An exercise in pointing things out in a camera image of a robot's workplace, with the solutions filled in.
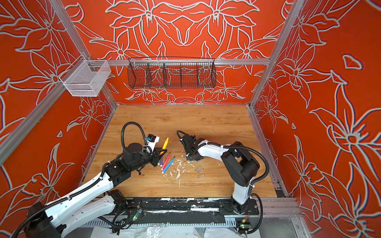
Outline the blue pen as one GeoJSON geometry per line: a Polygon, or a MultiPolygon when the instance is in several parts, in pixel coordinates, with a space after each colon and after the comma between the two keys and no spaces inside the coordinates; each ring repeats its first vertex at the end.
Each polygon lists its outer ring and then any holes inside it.
{"type": "Polygon", "coordinates": [[[162,171],[163,174],[166,173],[166,171],[170,168],[174,160],[175,160],[175,157],[166,165],[166,167],[162,171]]]}

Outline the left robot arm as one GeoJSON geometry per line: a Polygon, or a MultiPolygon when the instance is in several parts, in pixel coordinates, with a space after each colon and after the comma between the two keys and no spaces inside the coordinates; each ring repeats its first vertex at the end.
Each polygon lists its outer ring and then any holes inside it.
{"type": "Polygon", "coordinates": [[[127,200],[116,187],[129,179],[132,172],[141,173],[148,164],[158,165],[167,152],[156,146],[159,140],[153,134],[145,135],[138,123],[126,123],[121,131],[122,153],[105,163],[93,179],[64,197],[45,205],[40,202],[33,205],[12,237],[16,238],[23,232],[28,238],[64,238],[95,218],[103,219],[104,215],[124,212],[128,209],[127,200]],[[135,142],[125,145],[124,133],[130,125],[140,129],[143,144],[135,142]]]}

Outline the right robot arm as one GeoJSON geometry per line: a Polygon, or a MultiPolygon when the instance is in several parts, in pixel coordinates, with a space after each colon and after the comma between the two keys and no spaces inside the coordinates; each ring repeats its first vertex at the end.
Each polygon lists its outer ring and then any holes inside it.
{"type": "Polygon", "coordinates": [[[183,131],[177,131],[177,136],[188,161],[200,161],[209,157],[223,162],[235,183],[231,209],[239,214],[245,212],[252,197],[253,187],[269,174],[267,159],[260,152],[238,141],[231,145],[222,145],[204,138],[197,139],[183,131]]]}

